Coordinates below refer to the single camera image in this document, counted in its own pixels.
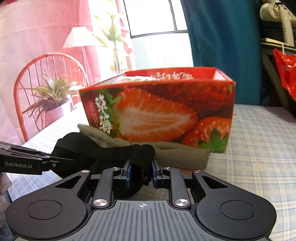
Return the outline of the teal curtain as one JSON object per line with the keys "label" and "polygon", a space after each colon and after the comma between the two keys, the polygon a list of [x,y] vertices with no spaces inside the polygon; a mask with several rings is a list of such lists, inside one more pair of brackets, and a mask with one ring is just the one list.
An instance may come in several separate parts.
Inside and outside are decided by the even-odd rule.
{"label": "teal curtain", "polygon": [[182,1],[194,66],[236,82],[237,104],[261,104],[260,1]]}

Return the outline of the olive knitted cloth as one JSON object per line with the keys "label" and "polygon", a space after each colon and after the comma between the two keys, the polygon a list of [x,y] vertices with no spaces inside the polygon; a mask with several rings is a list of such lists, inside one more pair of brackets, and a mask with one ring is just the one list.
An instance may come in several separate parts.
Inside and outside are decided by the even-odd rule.
{"label": "olive knitted cloth", "polygon": [[130,142],[121,138],[112,138],[104,131],[84,124],[78,129],[104,148],[123,147],[133,144],[151,145],[155,150],[154,159],[162,166],[189,170],[204,170],[207,167],[211,150],[191,147],[174,142]]}

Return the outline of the pink printed backdrop curtain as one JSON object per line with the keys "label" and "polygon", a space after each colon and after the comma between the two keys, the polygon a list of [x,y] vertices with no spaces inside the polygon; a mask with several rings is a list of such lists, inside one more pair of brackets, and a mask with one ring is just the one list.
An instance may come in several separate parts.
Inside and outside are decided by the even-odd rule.
{"label": "pink printed backdrop curtain", "polygon": [[116,75],[104,37],[116,1],[1,1],[1,140],[21,145],[80,103],[78,91],[49,112],[30,110],[37,86],[66,78],[77,88]]}

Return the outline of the red strawberry cardboard box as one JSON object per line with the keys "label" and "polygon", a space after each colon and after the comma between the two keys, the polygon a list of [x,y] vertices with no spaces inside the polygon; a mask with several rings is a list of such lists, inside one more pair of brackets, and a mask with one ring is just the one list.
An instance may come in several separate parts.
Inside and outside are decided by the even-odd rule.
{"label": "red strawberry cardboard box", "polygon": [[217,68],[128,71],[79,94],[89,125],[108,137],[226,151],[235,81]]}

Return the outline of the red plastic bag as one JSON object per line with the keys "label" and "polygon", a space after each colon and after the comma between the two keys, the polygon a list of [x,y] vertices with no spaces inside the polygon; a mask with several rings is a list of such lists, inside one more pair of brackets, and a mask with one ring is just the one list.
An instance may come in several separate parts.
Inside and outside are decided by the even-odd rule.
{"label": "red plastic bag", "polygon": [[273,54],[280,75],[281,86],[287,90],[291,98],[296,101],[296,56],[284,54],[278,49],[274,49]]}

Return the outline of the plaid bed sheet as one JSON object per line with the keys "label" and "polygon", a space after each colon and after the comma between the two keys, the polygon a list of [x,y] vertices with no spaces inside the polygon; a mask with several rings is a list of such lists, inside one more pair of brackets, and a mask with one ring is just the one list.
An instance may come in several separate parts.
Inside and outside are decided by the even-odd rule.
{"label": "plaid bed sheet", "polygon": [[[295,240],[295,118],[283,108],[237,104],[225,152],[204,170],[170,166],[154,188],[151,145],[104,148],[87,135],[73,174],[10,204],[16,240]],[[113,167],[130,160],[130,187]]]}

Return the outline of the cluttered dark shelf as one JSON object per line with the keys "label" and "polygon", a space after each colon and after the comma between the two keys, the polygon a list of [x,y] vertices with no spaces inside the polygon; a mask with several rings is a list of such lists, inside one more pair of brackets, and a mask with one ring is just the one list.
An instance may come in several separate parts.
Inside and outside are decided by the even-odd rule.
{"label": "cluttered dark shelf", "polygon": [[263,1],[260,7],[260,36],[266,88],[270,88],[270,105],[295,110],[295,101],[281,85],[274,49],[295,55],[295,1]]}

